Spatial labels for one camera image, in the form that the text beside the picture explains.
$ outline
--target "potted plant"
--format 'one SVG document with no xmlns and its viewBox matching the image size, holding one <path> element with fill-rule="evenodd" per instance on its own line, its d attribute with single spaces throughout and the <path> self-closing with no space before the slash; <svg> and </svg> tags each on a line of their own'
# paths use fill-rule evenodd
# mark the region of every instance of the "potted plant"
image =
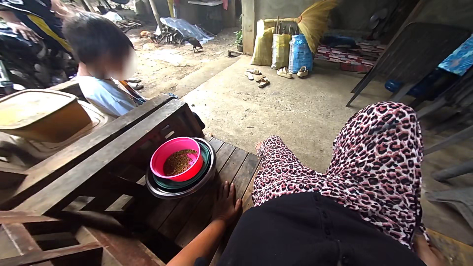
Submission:
<svg viewBox="0 0 473 266">
<path fill-rule="evenodd" d="M 238 47 L 238 51 L 243 52 L 243 31 L 239 30 L 234 33 L 236 35 L 235 43 L 236 43 L 236 46 Z"/>
</svg>

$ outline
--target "leopard print pants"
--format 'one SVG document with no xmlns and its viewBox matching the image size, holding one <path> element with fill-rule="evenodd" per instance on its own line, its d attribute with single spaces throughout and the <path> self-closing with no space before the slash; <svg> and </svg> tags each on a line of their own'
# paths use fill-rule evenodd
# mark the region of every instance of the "leopard print pants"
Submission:
<svg viewBox="0 0 473 266">
<path fill-rule="evenodd" d="M 325 174 L 302 165 L 280 137 L 263 141 L 253 202 L 259 206 L 281 195 L 318 191 L 412 248 L 416 229 L 427 238 L 420 221 L 422 150 L 412 108 L 395 102 L 369 105 L 352 116 L 333 141 Z"/>
</svg>

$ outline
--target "metal bowl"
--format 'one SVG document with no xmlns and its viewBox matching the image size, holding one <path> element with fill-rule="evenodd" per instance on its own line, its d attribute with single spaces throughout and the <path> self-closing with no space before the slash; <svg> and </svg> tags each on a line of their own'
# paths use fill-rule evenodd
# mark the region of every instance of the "metal bowl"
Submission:
<svg viewBox="0 0 473 266">
<path fill-rule="evenodd" d="M 151 192 L 151 194 L 153 194 L 155 197 L 158 197 L 161 199 L 177 199 L 177 198 L 189 196 L 192 193 L 196 192 L 197 190 L 201 189 L 205 184 L 213 180 L 213 178 L 215 177 L 215 165 L 217 163 L 217 155 L 215 153 L 214 148 L 205 139 L 202 139 L 202 138 L 193 138 L 193 139 L 195 139 L 197 142 L 200 142 L 206 145 L 210 149 L 209 170 L 197 184 L 195 184 L 193 187 L 187 190 L 180 191 L 180 192 L 169 192 L 169 191 L 161 189 L 159 186 L 157 186 L 152 175 L 150 174 L 150 171 L 147 171 L 146 186 L 148 187 L 148 190 Z"/>
</svg>

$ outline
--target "rooster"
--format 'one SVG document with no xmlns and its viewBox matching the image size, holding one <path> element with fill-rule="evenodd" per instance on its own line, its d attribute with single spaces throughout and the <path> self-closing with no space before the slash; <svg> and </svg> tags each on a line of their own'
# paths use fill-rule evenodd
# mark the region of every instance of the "rooster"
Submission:
<svg viewBox="0 0 473 266">
<path fill-rule="evenodd" d="M 156 34 L 154 34 L 153 32 L 146 31 L 146 30 L 141 31 L 140 36 L 142 38 L 148 38 L 151 41 L 153 41 L 154 43 L 156 43 L 158 41 L 158 36 Z"/>
<path fill-rule="evenodd" d="M 200 47 L 201 52 L 202 52 L 203 48 L 202 48 L 202 44 L 199 43 L 199 40 L 197 40 L 196 38 L 192 38 L 192 37 L 184 37 L 184 40 L 188 41 L 190 44 L 192 44 L 192 46 L 194 46 L 192 48 L 192 51 L 194 51 L 194 53 L 195 53 L 195 51 L 197 51 L 197 52 L 199 51 L 197 49 L 197 47 Z"/>
</svg>

